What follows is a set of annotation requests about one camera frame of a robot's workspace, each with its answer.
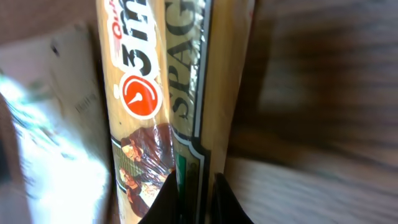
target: spaghetti package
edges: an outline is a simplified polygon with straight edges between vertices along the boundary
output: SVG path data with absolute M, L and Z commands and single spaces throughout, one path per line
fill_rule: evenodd
M 0 47 L 0 223 L 104 223 L 106 117 L 82 25 Z
M 123 223 L 177 170 L 184 223 L 208 222 L 254 0 L 97 0 Z

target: wooden surface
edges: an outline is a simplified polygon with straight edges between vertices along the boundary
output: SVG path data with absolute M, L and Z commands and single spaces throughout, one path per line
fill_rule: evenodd
M 258 0 L 229 153 L 296 171 L 227 161 L 256 223 L 398 222 L 397 11 Z M 2 0 L 0 44 L 80 19 L 96 27 L 94 0 Z
M 320 185 L 331 183 L 325 194 L 339 183 L 352 194 L 385 195 L 392 203 L 388 209 L 398 212 L 393 200 L 398 197 L 397 11 L 394 0 L 260 0 L 229 153 L 311 174 L 323 180 Z M 293 182 L 293 176 L 286 178 Z M 284 205 L 259 204 L 280 211 Z M 380 212 L 364 211 L 374 217 Z M 297 223 L 307 220 L 304 213 L 288 216 Z M 337 212 L 333 216 L 339 220 Z M 395 221 L 369 222 L 398 222 L 391 218 Z

